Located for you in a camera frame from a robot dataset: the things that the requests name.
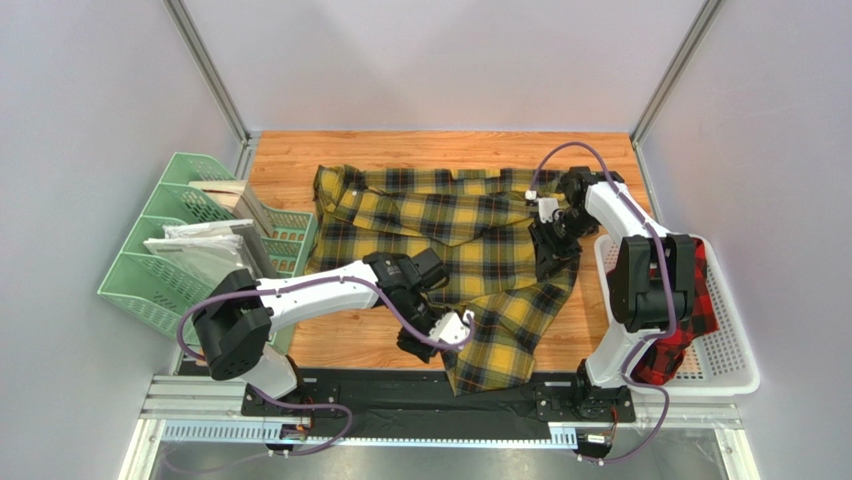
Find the yellow plaid long sleeve shirt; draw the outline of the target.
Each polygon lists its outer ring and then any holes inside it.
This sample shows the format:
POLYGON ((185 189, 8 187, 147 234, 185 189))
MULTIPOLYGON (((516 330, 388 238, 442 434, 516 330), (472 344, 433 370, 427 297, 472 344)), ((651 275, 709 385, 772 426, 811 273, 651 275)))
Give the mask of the yellow plaid long sleeve shirt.
POLYGON ((333 270, 374 252, 434 250, 448 271, 433 302, 471 311, 475 336, 442 360, 455 395, 517 387, 568 301, 579 264, 536 275, 527 190, 556 195, 559 173, 531 169, 360 170, 321 166, 314 177, 319 230, 306 271, 333 270))

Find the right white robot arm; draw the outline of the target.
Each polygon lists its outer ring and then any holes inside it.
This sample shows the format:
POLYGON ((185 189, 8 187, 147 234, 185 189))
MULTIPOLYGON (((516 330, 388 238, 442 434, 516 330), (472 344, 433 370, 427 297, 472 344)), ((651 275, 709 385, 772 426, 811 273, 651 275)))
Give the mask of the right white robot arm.
POLYGON ((577 368, 569 406, 574 416, 597 420, 628 404, 628 382, 639 357, 691 316, 695 303, 695 245, 686 234, 659 225, 607 170, 572 167, 557 187, 567 205, 525 194, 533 208, 529 227, 538 280, 548 280, 582 253, 579 241, 603 227, 618 257, 602 277, 609 327, 597 349, 577 368))

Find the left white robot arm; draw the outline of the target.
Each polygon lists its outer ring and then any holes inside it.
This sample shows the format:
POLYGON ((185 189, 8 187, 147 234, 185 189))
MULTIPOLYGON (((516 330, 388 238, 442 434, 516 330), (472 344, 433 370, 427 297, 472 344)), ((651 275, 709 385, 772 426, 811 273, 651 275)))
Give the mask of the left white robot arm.
POLYGON ((212 379, 241 379, 283 399, 297 388, 296 368, 267 341, 302 321, 384 306, 402 323, 401 349, 428 360, 439 350, 462 347, 469 320, 427 298, 447 280, 432 249, 413 257, 376 252, 335 270, 289 279, 256 279, 240 269, 227 274, 187 317, 212 379))

